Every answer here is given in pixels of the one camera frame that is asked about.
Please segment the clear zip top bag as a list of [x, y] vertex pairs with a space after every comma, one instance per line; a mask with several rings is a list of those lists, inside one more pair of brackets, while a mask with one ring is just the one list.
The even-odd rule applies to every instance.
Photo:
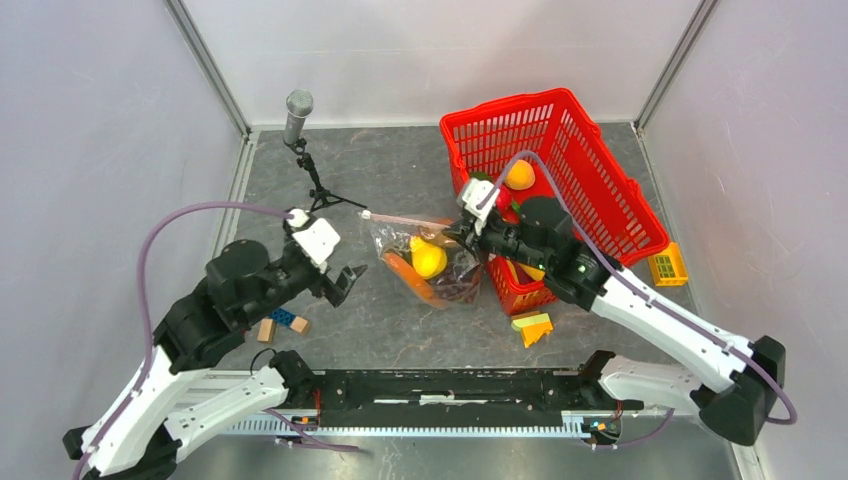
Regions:
[[479, 257], [448, 238], [448, 218], [359, 212], [378, 259], [423, 303], [446, 309], [477, 299], [483, 277]]

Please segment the purple toy grapes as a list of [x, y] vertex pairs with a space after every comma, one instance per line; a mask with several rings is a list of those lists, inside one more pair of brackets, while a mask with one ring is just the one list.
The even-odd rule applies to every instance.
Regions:
[[448, 265], [446, 269], [429, 283], [435, 298], [449, 303], [472, 304], [480, 291], [483, 266]]

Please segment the yellow toy cheese wedge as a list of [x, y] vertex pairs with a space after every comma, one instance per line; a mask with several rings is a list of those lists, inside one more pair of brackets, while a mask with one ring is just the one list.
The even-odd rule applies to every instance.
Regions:
[[554, 330], [549, 314], [541, 311], [515, 315], [510, 325], [520, 334], [525, 348], [531, 347]]

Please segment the red plastic shopping basket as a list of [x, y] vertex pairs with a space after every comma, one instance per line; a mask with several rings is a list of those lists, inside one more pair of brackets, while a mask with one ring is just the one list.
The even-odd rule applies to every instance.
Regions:
[[439, 126], [456, 191], [472, 173], [497, 178], [516, 152], [531, 150], [542, 162], [533, 167], [532, 186], [510, 192], [515, 202], [562, 194], [595, 245], [627, 267], [668, 246], [669, 235], [638, 182], [619, 166], [570, 90], [491, 100], [449, 113]]

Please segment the microphone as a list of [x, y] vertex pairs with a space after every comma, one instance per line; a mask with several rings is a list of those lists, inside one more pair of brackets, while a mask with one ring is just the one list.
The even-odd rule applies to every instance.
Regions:
[[366, 205], [339, 196], [322, 184], [313, 157], [307, 152], [307, 140], [302, 136], [306, 120], [314, 109], [312, 94], [304, 89], [295, 89], [286, 97], [285, 105], [287, 117], [283, 129], [284, 144], [296, 155], [297, 166], [309, 174], [313, 184], [313, 188], [309, 190], [309, 197], [312, 199], [309, 211], [314, 212], [339, 204], [366, 209]]

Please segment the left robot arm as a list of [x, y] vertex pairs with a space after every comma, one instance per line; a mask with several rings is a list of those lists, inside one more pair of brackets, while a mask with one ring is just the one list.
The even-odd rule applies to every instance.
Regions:
[[314, 374], [296, 352], [284, 351], [212, 399], [174, 408], [273, 310], [305, 290], [337, 307], [366, 269], [345, 267], [332, 281], [293, 241], [277, 260], [257, 241], [227, 245], [154, 329], [150, 363], [140, 367], [123, 399], [103, 419], [65, 434], [65, 449], [78, 463], [76, 478], [166, 479], [197, 447], [242, 418], [284, 403], [306, 405]]

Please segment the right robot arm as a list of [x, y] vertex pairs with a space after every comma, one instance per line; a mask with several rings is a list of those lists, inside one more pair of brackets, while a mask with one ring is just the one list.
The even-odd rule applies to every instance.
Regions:
[[463, 247], [527, 263], [564, 303], [610, 320], [677, 361], [644, 364], [597, 354], [596, 369], [577, 382], [580, 400], [602, 408], [613, 399], [662, 405], [697, 416], [711, 432], [752, 446], [784, 398], [786, 348], [771, 336], [757, 340], [717, 327], [660, 295], [630, 269], [600, 253], [559, 202], [533, 197], [516, 223], [492, 201], [459, 197], [460, 220], [445, 231]]

